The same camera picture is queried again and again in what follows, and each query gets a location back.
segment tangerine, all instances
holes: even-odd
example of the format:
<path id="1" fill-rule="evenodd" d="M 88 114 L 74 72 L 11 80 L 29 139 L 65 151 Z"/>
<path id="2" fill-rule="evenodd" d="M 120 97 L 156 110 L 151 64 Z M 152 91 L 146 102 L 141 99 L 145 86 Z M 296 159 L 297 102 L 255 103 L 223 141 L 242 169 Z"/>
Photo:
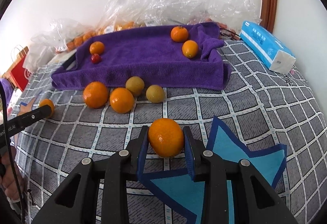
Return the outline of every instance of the tangerine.
<path id="1" fill-rule="evenodd" d="M 89 38 L 92 38 L 92 32 L 87 32 L 83 35 L 83 41 L 86 42 Z"/>
<path id="2" fill-rule="evenodd" d="M 198 50 L 199 46 L 192 40 L 184 42 L 182 46 L 183 55 L 189 59 L 194 58 L 197 55 Z"/>
<path id="3" fill-rule="evenodd" d="M 54 114 L 54 112 L 55 112 L 55 106 L 54 106 L 52 100 L 50 100 L 50 99 L 44 99 L 44 100 L 42 100 L 42 101 L 39 103 L 39 107 L 42 107 L 42 106 L 44 106 L 44 105 L 49 105 L 50 108 L 51 108 L 51 113 L 50 113 L 50 115 L 48 116 L 48 118 L 50 118 L 50 117 Z"/>
<path id="4" fill-rule="evenodd" d="M 134 21 L 127 22 L 127 23 L 125 23 L 125 24 L 122 26 L 122 30 L 124 30 L 124 29 L 132 29 L 133 26 L 134 26 Z"/>
<path id="5" fill-rule="evenodd" d="M 178 155 L 184 147 L 182 129 L 172 119 L 155 120 L 148 131 L 148 141 L 153 150 L 163 158 Z"/>
<path id="6" fill-rule="evenodd" d="M 115 112 L 125 114 L 133 108 L 134 96 L 126 88 L 116 88 L 110 94 L 109 103 Z"/>
<path id="7" fill-rule="evenodd" d="M 107 87 L 98 81 L 91 82 L 83 91 L 83 100 L 90 108 L 100 108 L 108 101 L 109 91 Z"/>
<path id="8" fill-rule="evenodd" d="M 75 47 L 79 47 L 83 44 L 83 38 L 82 37 L 76 37 L 74 39 L 74 45 Z"/>
<path id="9" fill-rule="evenodd" d="M 75 49 L 74 41 L 67 43 L 67 48 L 68 48 L 68 51 L 74 50 Z"/>
<path id="10" fill-rule="evenodd" d="M 188 38 L 188 31 L 182 26 L 177 26 L 171 30 L 170 36 L 174 42 L 185 42 Z"/>
<path id="11" fill-rule="evenodd" d="M 104 52 L 104 44 L 102 42 L 94 42 L 90 45 L 90 53 L 98 55 L 102 54 Z"/>

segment blue fabric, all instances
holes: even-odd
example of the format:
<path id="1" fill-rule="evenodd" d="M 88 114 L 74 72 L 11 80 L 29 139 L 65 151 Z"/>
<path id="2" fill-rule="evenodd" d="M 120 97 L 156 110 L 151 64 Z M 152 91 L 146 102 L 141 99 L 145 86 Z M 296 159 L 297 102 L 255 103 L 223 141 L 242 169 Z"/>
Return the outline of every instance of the blue fabric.
<path id="1" fill-rule="evenodd" d="M 228 126 L 214 116 L 207 149 L 225 160 L 248 159 L 274 188 L 286 167 L 286 146 L 250 151 Z M 188 224 L 200 224 L 204 198 L 204 182 L 193 182 L 186 168 L 139 174 L 139 181 L 172 210 L 187 218 Z M 228 224 L 234 224 L 231 181 L 227 181 Z"/>
<path id="2" fill-rule="evenodd" d="M 234 201 L 233 201 L 233 189 L 232 181 L 227 181 L 227 195 L 228 195 L 228 223 L 234 224 Z"/>
<path id="3" fill-rule="evenodd" d="M 204 182 L 193 182 L 188 174 L 151 180 L 161 191 L 169 194 L 182 207 L 197 215 L 195 224 L 200 224 L 203 207 Z"/>
<path id="4" fill-rule="evenodd" d="M 218 127 L 217 137 L 212 151 L 216 154 L 219 153 L 219 156 L 224 160 L 233 162 L 238 162 L 242 159 L 249 160 L 261 172 L 270 185 L 272 185 L 280 164 L 285 157 L 283 149 L 269 153 L 266 156 L 250 157 L 238 145 L 234 144 L 221 126 Z"/>

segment small red tomato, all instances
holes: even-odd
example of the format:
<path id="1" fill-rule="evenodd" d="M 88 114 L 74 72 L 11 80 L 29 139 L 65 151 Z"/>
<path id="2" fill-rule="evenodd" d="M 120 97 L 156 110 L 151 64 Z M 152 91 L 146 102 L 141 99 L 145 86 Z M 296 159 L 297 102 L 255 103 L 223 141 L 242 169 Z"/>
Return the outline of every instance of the small red tomato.
<path id="1" fill-rule="evenodd" d="M 92 54 L 92 56 L 91 56 L 92 63 L 97 64 L 97 63 L 101 62 L 101 60 L 102 59 L 101 59 L 100 55 L 98 55 L 97 53 Z"/>

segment purple towel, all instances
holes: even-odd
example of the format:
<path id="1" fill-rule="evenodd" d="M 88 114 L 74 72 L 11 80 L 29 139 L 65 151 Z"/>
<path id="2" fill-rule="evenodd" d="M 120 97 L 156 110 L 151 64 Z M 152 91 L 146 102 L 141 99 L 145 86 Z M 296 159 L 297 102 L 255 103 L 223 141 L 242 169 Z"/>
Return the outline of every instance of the purple towel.
<path id="1" fill-rule="evenodd" d="M 141 77 L 146 86 L 176 88 L 207 88 L 222 90 L 226 86 L 230 65 L 224 64 L 216 48 L 222 47 L 219 27 L 215 23 L 185 26 L 189 39 L 199 45 L 193 59 L 182 54 L 182 43 L 173 42 L 170 32 L 174 26 L 128 29 L 86 41 L 76 52 L 76 66 L 62 66 L 52 75 L 52 85 L 58 89 L 84 89 L 92 81 L 107 87 L 124 87 L 132 76 Z M 102 62 L 91 62 L 89 46 L 103 42 Z"/>
<path id="2" fill-rule="evenodd" d="M 12 87 L 12 85 L 10 84 L 10 82 L 7 79 L 0 79 L 1 84 L 3 86 L 4 89 L 4 94 L 6 96 L 6 104 L 7 106 L 9 105 L 11 96 L 14 92 L 14 88 Z"/>

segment finger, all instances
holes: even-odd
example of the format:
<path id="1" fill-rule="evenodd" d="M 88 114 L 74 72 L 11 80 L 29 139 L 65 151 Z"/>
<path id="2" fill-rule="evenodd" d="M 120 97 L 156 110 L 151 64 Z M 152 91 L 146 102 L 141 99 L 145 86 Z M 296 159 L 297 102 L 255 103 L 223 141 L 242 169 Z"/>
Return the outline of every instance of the finger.
<path id="1" fill-rule="evenodd" d="M 16 174 L 17 174 L 18 181 L 21 182 L 22 181 L 22 176 L 20 174 L 20 171 L 19 171 L 18 166 L 17 166 L 16 163 L 14 164 L 14 167 L 15 167 L 15 171 L 16 171 Z M 11 169 L 11 167 L 7 167 L 6 174 L 4 175 L 4 177 L 2 179 L 3 187 L 8 188 L 9 185 L 14 181 L 15 181 L 15 178 L 14 178 L 14 174 L 12 173 L 12 169 Z"/>
<path id="2" fill-rule="evenodd" d="M 16 157 L 16 149 L 14 146 L 10 146 L 10 149 L 11 149 L 11 153 L 12 153 L 12 159 L 15 160 L 15 157 Z M 3 157 L 1 158 L 1 163 L 4 165 L 4 166 L 8 166 L 10 165 L 10 158 L 9 158 L 9 154 L 8 152 L 6 152 Z"/>
<path id="3" fill-rule="evenodd" d="M 5 194 L 6 194 L 7 197 L 13 198 L 14 194 L 16 192 L 18 192 L 17 187 L 16 187 L 16 183 L 15 182 L 11 183 L 8 186 L 8 188 L 6 188 L 6 190 L 4 192 L 5 192 Z"/>
<path id="4" fill-rule="evenodd" d="M 20 186 L 20 189 L 21 189 L 21 191 L 22 191 L 22 193 L 23 193 L 23 191 L 24 191 L 24 186 Z M 12 195 L 12 197 L 9 197 L 9 198 L 11 198 L 12 200 L 18 200 L 19 199 L 19 192 L 18 192 L 18 190 L 16 191 L 16 193 L 14 193 L 13 195 Z"/>

